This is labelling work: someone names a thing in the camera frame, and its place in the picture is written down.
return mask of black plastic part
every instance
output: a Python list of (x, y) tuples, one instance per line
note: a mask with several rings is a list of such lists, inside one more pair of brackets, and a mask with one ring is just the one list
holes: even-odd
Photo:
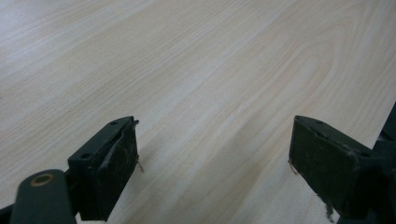
[(393, 105), (381, 134), (385, 135), (389, 141), (396, 141), (396, 104)]
[(82, 220), (107, 220), (134, 172), (138, 155), (134, 117), (109, 122), (69, 159), (73, 203)]
[(342, 217), (366, 218), (390, 161), (324, 122), (296, 116), (290, 163)]
[(47, 170), (22, 181), (11, 224), (74, 224), (64, 172)]
[(14, 205), (9, 205), (7, 207), (4, 207), (0, 210), (0, 223), (9, 223), (11, 220), (11, 214), (12, 214), (12, 208)]

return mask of wooden table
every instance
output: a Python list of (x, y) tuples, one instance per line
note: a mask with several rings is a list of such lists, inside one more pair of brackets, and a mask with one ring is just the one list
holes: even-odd
[(293, 117), (372, 147), (395, 86), (393, 0), (2, 1), (0, 205), (134, 115), (145, 172), (108, 223), (329, 223)]

